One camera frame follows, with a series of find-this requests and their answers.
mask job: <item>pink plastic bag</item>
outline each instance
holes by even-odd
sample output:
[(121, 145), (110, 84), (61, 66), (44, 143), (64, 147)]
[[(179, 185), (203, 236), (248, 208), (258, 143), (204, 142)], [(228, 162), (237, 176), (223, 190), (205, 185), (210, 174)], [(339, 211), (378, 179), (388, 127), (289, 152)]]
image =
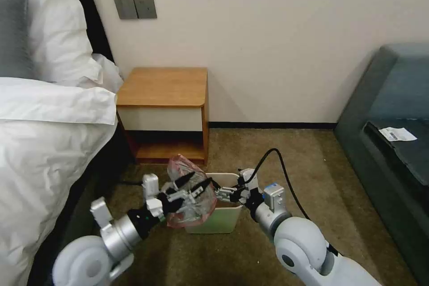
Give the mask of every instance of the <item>pink plastic bag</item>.
[[(195, 172), (192, 178), (181, 189), (189, 190), (196, 184), (204, 181), (206, 174), (194, 163), (183, 155), (178, 154), (168, 162), (167, 173), (171, 181), (177, 180), (190, 172)], [(182, 208), (173, 214), (167, 215), (167, 225), (173, 228), (197, 226), (204, 223), (216, 207), (216, 195), (213, 185), (210, 185), (199, 195), (192, 204), (190, 201), (183, 203)]]

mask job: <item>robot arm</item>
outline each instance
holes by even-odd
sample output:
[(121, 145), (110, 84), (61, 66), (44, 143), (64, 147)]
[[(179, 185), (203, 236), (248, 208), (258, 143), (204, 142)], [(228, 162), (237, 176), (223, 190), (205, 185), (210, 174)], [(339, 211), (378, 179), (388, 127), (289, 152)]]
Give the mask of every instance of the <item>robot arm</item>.
[(287, 211), (283, 187), (274, 183), (261, 193), (253, 172), (253, 169), (241, 171), (235, 190), (218, 194), (223, 200), (235, 199), (240, 194), (240, 202), (273, 241), (277, 259), (283, 267), (307, 286), (381, 286), (357, 262), (342, 256), (331, 246), (312, 221), (293, 217)]
[(134, 247), (146, 239), (149, 231), (168, 213), (195, 203), (211, 180), (190, 190), (180, 189), (193, 172), (177, 179), (165, 191), (159, 191), (155, 174), (143, 176), (145, 203), (114, 220), (104, 198), (91, 204), (91, 213), (100, 226), (100, 237), (84, 236), (72, 241), (55, 260), (52, 279), (56, 286), (105, 286), (127, 270), (134, 260)]

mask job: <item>gray pillow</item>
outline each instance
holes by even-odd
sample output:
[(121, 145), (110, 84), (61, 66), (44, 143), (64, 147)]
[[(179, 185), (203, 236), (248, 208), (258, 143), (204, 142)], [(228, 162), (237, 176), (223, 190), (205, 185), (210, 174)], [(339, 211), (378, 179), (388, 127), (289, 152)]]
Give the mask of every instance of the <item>gray pillow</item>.
[(35, 79), (28, 48), (28, 0), (0, 0), (0, 77)]

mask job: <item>paper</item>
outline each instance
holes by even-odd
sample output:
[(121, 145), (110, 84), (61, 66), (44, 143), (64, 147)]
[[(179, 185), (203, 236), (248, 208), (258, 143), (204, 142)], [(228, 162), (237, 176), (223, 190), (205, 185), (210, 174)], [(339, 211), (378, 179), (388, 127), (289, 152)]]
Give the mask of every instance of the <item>paper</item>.
[(379, 131), (389, 142), (417, 140), (417, 137), (408, 132), (404, 127), (400, 129), (394, 127), (386, 127)]

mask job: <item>switch panel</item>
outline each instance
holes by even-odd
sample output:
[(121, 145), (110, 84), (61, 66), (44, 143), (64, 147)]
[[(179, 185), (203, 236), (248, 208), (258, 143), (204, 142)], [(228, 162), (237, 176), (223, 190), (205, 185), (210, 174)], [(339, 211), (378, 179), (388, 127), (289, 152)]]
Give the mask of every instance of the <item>switch panel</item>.
[(134, 0), (139, 19), (156, 19), (154, 0)]
[(134, 0), (115, 0), (119, 19), (138, 19)]

